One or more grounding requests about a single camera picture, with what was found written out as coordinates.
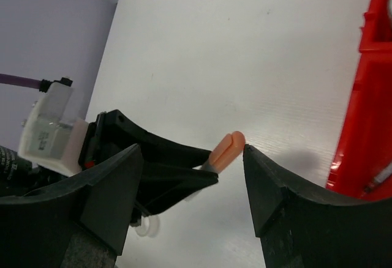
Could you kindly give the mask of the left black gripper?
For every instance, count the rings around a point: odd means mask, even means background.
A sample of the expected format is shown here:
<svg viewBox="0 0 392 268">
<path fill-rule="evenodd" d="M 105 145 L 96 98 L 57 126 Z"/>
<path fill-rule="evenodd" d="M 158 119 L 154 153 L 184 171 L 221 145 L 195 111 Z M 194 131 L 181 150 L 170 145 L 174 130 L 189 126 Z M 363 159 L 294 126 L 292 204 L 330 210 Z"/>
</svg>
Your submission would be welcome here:
<svg viewBox="0 0 392 268">
<path fill-rule="evenodd" d="M 204 164 L 211 151 L 148 132 L 120 110 L 102 112 L 88 125 L 78 163 L 83 170 L 92 168 L 133 144 L 141 147 L 148 162 L 143 165 L 132 227 L 140 226 L 142 217 L 159 215 L 197 191 L 218 183 L 218 174 L 193 169 Z"/>
</svg>

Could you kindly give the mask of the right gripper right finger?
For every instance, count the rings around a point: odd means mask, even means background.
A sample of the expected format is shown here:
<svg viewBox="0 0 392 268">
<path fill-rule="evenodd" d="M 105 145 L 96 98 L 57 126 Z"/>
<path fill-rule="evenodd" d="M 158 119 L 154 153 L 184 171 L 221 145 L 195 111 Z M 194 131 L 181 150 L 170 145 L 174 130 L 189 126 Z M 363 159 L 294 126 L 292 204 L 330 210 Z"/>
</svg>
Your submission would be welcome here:
<svg viewBox="0 0 392 268">
<path fill-rule="evenodd" d="M 314 184 L 254 146 L 243 151 L 255 235 L 267 267 L 390 267 L 391 200 Z"/>
</svg>

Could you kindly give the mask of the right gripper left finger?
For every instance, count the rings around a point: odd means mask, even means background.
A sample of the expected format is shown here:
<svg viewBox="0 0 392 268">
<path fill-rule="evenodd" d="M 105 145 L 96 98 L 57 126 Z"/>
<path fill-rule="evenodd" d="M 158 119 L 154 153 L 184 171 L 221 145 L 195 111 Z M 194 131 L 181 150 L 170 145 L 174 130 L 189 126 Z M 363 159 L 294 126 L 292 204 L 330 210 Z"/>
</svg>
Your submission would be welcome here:
<svg viewBox="0 0 392 268">
<path fill-rule="evenodd" d="M 1 266 L 113 267 L 142 168 L 133 145 L 75 176 L 1 198 Z"/>
</svg>

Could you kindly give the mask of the small clear tape roll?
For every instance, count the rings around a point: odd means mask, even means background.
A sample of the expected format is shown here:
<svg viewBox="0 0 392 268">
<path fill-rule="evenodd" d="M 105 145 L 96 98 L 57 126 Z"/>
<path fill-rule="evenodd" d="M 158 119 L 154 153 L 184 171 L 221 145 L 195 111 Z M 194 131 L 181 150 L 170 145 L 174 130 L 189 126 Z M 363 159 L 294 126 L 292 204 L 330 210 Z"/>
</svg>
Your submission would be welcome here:
<svg viewBox="0 0 392 268">
<path fill-rule="evenodd" d="M 160 231 L 160 218 L 158 215 L 142 217 L 140 224 L 134 229 L 137 235 L 140 237 L 154 238 Z"/>
</svg>

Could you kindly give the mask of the orange grey highlighter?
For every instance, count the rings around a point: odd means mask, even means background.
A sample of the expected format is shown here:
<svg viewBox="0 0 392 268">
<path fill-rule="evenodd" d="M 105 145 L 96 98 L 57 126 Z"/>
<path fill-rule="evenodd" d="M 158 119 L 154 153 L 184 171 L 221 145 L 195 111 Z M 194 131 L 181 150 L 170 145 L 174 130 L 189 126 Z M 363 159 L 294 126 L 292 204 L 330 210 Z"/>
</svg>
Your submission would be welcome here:
<svg viewBox="0 0 392 268">
<path fill-rule="evenodd" d="M 228 133 L 210 153 L 200 169 L 217 174 L 223 172 L 243 152 L 245 143 L 243 133 L 239 131 Z"/>
</svg>

